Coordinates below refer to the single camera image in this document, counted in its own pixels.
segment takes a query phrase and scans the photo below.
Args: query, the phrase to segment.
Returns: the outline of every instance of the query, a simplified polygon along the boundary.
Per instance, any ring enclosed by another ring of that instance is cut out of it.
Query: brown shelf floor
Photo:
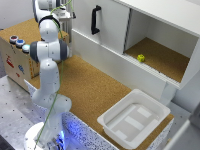
[[[136,59],[138,55],[143,54],[145,64],[178,82],[181,82],[190,60],[149,38],[143,39],[125,53]]]

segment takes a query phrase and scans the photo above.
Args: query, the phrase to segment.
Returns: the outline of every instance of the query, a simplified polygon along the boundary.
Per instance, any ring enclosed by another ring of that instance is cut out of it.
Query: white wall
[[[200,102],[200,71],[180,91],[177,91],[173,102],[192,112]]]
[[[0,29],[33,18],[31,0],[0,0]]]

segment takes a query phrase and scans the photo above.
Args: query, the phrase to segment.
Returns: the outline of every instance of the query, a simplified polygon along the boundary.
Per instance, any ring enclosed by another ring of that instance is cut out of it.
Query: white plastic bin
[[[169,108],[135,89],[102,114],[98,122],[122,147],[136,149],[169,113]]]

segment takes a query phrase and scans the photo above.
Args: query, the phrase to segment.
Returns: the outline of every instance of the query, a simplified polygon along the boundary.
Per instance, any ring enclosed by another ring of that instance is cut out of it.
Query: yellow object
[[[137,60],[138,60],[139,62],[144,62],[144,60],[145,60],[144,55],[142,55],[142,54],[138,55]]]

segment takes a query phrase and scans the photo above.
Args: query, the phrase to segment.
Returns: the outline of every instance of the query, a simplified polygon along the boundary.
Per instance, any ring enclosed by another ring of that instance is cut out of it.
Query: white robotic arm
[[[72,103],[68,97],[57,94],[60,88],[60,79],[55,61],[63,61],[69,57],[67,44],[58,39],[58,27],[60,27],[60,22],[73,17],[66,11],[66,7],[60,4],[60,0],[32,0],[32,2],[35,20],[39,24],[40,34],[44,40],[33,42],[30,46],[31,58],[40,62],[40,89],[34,92],[32,100],[33,103],[47,108],[46,119],[48,119],[45,121],[43,130],[41,129],[35,137],[35,141],[39,139],[39,143],[34,149],[54,150],[57,147],[62,150],[66,149],[64,140],[59,139],[63,140],[61,144],[55,143],[55,141],[63,130],[62,113],[68,112]],[[51,11],[57,7],[60,8],[51,15]]]

